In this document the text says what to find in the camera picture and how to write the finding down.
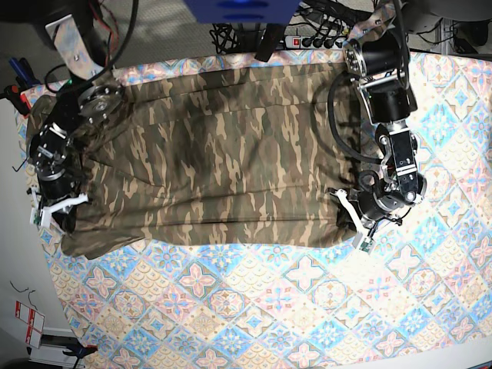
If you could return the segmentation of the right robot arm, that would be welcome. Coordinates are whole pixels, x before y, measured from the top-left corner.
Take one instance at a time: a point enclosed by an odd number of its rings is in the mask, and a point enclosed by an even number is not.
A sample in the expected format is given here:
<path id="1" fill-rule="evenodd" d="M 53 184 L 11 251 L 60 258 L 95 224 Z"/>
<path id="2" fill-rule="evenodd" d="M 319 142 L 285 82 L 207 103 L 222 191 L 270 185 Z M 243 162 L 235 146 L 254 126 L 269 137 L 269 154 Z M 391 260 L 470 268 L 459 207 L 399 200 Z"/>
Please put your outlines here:
<path id="1" fill-rule="evenodd" d="M 131 6 L 124 39 L 101 1 L 3 1 L 1 20 L 32 25 L 42 41 L 62 59 L 68 72 L 61 87 L 44 83 L 54 105 L 29 134 L 26 159 L 37 187 L 30 190 L 40 218 L 72 216 L 89 201 L 82 154 L 84 127 L 105 123 L 123 102 L 123 88 L 113 75 L 135 27 L 138 2 Z"/>

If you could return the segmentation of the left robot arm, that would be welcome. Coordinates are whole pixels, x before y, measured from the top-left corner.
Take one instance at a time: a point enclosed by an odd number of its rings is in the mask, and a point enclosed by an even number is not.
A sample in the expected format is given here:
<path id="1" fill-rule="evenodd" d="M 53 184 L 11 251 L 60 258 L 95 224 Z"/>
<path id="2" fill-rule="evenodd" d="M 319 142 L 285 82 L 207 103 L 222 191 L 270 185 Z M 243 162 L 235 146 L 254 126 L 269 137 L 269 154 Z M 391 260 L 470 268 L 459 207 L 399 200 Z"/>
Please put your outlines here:
<path id="1" fill-rule="evenodd" d="M 383 220 L 401 224 L 396 210 L 411 209 L 424 199 L 427 181 L 417 170 L 417 140 L 406 122 L 417 110 L 406 37 L 401 2 L 379 1 L 367 19 L 353 26 L 343 44 L 347 69 L 335 78 L 327 94 L 331 134 L 346 155 L 376 165 L 380 171 L 361 171 L 357 189 L 331 191 L 338 203 L 338 227 L 373 233 Z M 337 130 L 335 93 L 348 82 L 357 89 L 368 120 L 376 127 L 374 140 L 382 158 L 354 150 Z"/>

